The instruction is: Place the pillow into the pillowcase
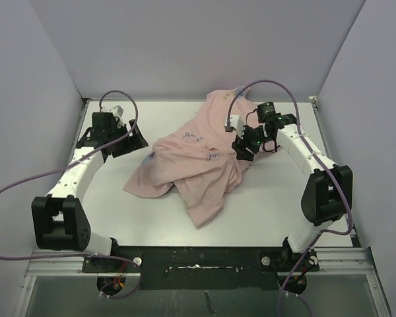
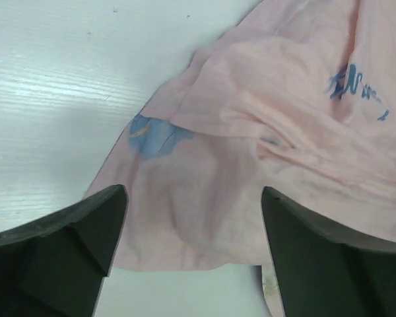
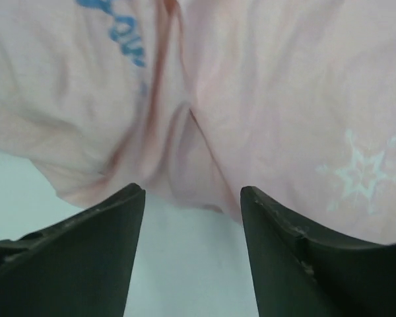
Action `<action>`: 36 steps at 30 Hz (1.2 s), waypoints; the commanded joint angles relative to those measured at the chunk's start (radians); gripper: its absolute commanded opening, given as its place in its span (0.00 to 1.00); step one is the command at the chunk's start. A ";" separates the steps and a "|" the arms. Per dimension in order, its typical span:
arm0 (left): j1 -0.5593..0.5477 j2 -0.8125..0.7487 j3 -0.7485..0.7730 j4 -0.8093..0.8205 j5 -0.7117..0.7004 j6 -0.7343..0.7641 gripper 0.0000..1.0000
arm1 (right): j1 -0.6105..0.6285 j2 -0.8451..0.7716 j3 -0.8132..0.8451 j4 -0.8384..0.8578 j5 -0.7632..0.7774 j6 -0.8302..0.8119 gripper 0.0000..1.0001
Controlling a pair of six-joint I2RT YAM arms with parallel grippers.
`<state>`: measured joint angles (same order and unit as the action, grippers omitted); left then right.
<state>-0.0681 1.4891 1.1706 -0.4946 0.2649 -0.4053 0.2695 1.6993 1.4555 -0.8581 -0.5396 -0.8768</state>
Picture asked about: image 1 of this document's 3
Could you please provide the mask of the pink pillowcase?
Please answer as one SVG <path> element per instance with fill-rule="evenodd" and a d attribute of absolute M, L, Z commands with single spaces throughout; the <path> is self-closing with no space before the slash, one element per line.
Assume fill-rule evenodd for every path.
<path fill-rule="evenodd" d="M 177 131 L 158 139 L 123 189 L 143 198 L 164 195 L 176 187 L 195 227 L 212 221 L 224 207 L 224 196 L 242 182 L 250 162 L 238 160 L 234 133 L 225 131 L 228 114 L 245 118 L 255 104 L 240 89 L 215 90 L 195 116 Z"/>

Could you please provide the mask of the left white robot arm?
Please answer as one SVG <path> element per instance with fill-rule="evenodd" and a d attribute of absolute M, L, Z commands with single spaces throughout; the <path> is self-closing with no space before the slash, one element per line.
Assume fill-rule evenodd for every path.
<path fill-rule="evenodd" d="M 121 106 L 92 115 L 92 125 L 76 144 L 72 161 L 57 184 L 44 197 L 35 197 L 32 218 L 37 246 L 43 250 L 99 254 L 98 264 L 116 270 L 121 254 L 114 239 L 92 232 L 82 206 L 94 175 L 109 157 L 117 158 L 148 147 L 134 120 L 124 123 Z"/>

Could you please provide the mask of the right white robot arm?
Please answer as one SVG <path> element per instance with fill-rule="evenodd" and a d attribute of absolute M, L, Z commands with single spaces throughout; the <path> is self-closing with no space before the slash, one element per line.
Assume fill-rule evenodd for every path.
<path fill-rule="evenodd" d="M 281 264 L 295 270 L 304 263 L 303 252 L 316 236 L 346 215 L 352 205 L 353 173 L 325 156 L 303 132 L 294 114 L 281 114 L 272 102 L 258 105 L 257 127 L 239 115 L 229 114 L 224 126 L 235 132 L 232 148 L 238 160 L 252 161 L 259 148 L 272 141 L 285 150 L 307 179 L 301 198 L 303 219 L 286 237 L 289 246 L 280 254 Z"/>

